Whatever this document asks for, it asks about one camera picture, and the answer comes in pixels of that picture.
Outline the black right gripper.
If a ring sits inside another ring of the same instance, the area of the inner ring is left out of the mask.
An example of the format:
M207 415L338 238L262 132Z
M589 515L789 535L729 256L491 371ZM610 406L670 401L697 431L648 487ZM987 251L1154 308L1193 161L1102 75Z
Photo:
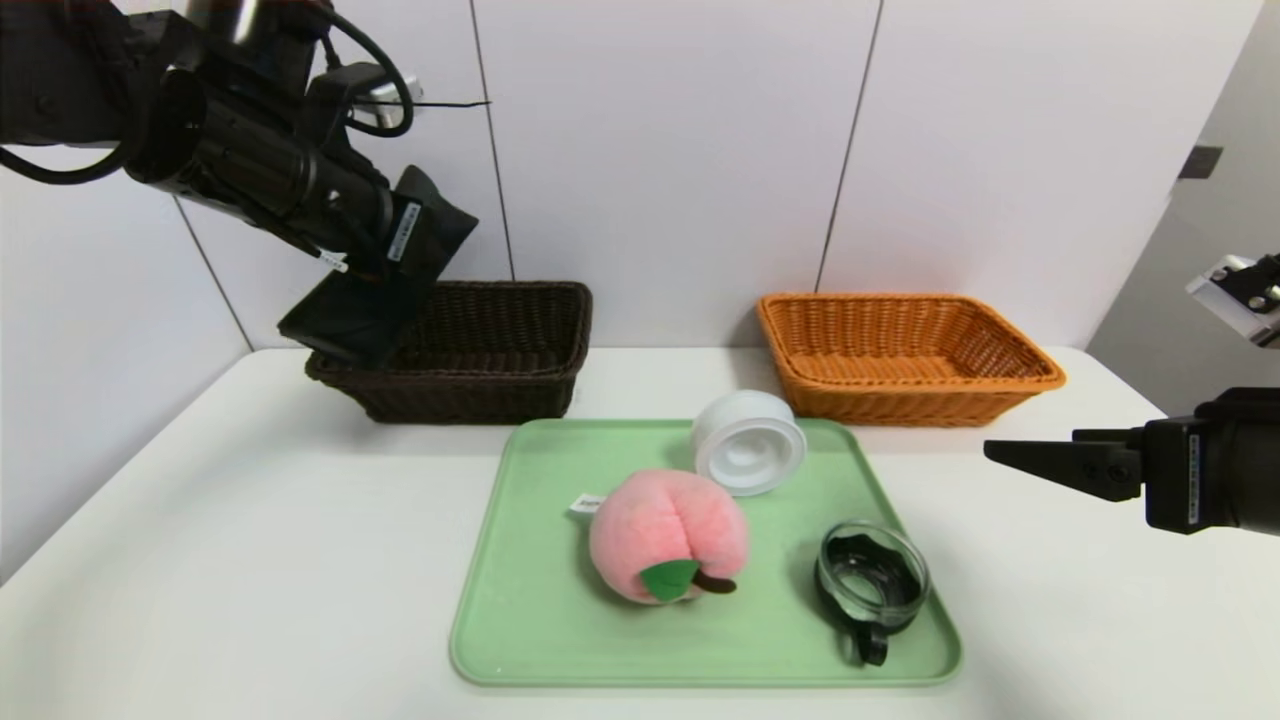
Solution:
M1125 445L1139 445L1140 454ZM1070 442L988 439L984 456L1108 502L1138 498L1146 520L1184 536L1211 527L1279 533L1279 391L1230 388L1192 415L1146 427L1075 429Z

